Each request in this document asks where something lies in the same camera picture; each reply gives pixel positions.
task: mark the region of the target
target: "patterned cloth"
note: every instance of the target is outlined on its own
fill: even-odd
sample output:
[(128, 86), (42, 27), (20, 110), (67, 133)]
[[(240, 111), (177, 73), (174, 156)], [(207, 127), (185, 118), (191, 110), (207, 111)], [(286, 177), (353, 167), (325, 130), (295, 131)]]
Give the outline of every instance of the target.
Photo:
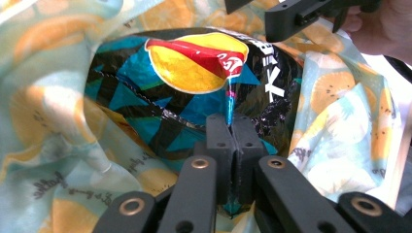
[[(2, 2), (0, 232), (90, 232), (117, 196), (131, 190), (157, 195), (177, 180), (138, 138), (84, 98), (88, 67), (103, 40), (194, 26), (261, 39), (263, 11), (276, 3), (254, 1), (227, 16), (224, 0)], [(385, 79), (325, 25), (276, 46), (304, 64), (290, 160), (335, 198), (378, 186), (390, 172), (386, 161), (399, 114)], [(218, 216), (217, 230), (258, 232), (253, 211)]]

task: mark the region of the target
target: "human hand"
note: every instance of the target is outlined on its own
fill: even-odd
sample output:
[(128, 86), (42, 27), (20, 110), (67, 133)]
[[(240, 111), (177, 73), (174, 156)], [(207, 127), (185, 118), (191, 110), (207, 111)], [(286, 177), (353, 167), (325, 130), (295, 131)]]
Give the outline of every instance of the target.
[(412, 1), (382, 0), (374, 13), (349, 10), (341, 27), (358, 49), (367, 54), (384, 54), (412, 64)]

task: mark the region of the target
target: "lemon-print fabric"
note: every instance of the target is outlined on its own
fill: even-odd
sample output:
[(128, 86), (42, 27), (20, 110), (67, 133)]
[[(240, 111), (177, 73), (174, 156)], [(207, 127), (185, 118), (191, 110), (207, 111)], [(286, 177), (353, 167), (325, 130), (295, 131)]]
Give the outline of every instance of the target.
[[(255, 0), (227, 16), (224, 0), (2, 1), (0, 232), (91, 232), (117, 196), (157, 195), (177, 180), (120, 129), (121, 116), (84, 98), (103, 41), (194, 26), (262, 39), (263, 12), (277, 3)], [(330, 198), (380, 185), (399, 122), (385, 79), (322, 22), (276, 46), (305, 70), (290, 160)], [(253, 207), (218, 215), (216, 230), (258, 232)]]

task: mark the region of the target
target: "plastic wrapper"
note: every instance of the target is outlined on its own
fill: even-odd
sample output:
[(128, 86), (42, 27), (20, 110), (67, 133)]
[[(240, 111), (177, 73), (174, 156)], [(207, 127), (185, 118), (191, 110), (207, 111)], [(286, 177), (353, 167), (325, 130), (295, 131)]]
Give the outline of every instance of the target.
[(103, 44), (86, 95), (126, 119), (179, 170), (208, 115), (250, 117), (272, 154), (289, 149), (301, 67), (272, 45), (215, 28), (153, 31)]

